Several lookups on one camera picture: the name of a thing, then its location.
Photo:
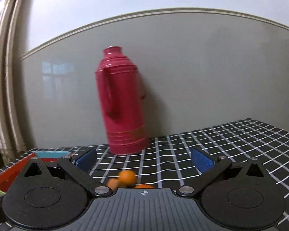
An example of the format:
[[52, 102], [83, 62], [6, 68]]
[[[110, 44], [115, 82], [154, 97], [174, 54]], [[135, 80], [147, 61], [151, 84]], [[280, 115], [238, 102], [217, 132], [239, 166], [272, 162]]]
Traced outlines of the red thermos flask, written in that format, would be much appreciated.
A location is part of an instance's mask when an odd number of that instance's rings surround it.
[[149, 141], [138, 67], [119, 46], [110, 46], [103, 53], [95, 77], [110, 151], [116, 155], [139, 153]]

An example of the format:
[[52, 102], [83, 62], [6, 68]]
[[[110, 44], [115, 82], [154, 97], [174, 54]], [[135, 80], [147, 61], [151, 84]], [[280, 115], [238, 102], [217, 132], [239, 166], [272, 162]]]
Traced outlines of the beige curtain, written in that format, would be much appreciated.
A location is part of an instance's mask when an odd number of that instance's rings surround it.
[[5, 0], [0, 13], [0, 154], [4, 164], [28, 149], [20, 126], [13, 89], [14, 40], [22, 0]]

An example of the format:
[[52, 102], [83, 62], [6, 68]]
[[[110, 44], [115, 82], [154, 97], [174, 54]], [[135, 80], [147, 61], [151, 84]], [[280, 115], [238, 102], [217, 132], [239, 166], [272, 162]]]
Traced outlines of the red cardboard box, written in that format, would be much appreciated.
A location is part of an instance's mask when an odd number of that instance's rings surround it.
[[7, 192], [17, 175], [31, 158], [38, 157], [43, 162], [55, 162], [65, 155], [71, 155], [71, 153], [68, 151], [34, 151], [24, 154], [20, 160], [5, 165], [0, 169], [0, 196]]

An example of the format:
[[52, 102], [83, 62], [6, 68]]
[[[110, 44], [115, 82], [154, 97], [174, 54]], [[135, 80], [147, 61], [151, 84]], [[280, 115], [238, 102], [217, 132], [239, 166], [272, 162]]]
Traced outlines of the orange tangerine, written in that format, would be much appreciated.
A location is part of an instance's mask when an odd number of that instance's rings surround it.
[[134, 171], [124, 170], [118, 174], [118, 180], [126, 186], [133, 186], [137, 183], [137, 175]]
[[136, 185], [134, 188], [135, 189], [154, 189], [152, 185], [148, 185], [148, 184]]

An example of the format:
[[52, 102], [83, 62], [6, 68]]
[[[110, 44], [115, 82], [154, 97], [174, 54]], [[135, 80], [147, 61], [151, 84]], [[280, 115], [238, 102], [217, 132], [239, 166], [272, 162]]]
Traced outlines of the black white grid tablecloth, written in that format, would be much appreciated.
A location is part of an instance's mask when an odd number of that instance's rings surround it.
[[[178, 196], [177, 189], [187, 179], [201, 174], [192, 163], [191, 148], [238, 163], [258, 158], [285, 200], [277, 229], [226, 229], [207, 219], [195, 200]], [[4, 194], [0, 196], [0, 230], [289, 230], [289, 131], [252, 118], [153, 138], [148, 148], [136, 154], [114, 155], [107, 144], [32, 149], [24, 154], [34, 151], [68, 151], [77, 168], [112, 189], [111, 196], [93, 201], [100, 213], [100, 228], [13, 229], [2, 209]], [[136, 173], [135, 185], [118, 180], [124, 170]], [[154, 189], [134, 188], [140, 184]]]

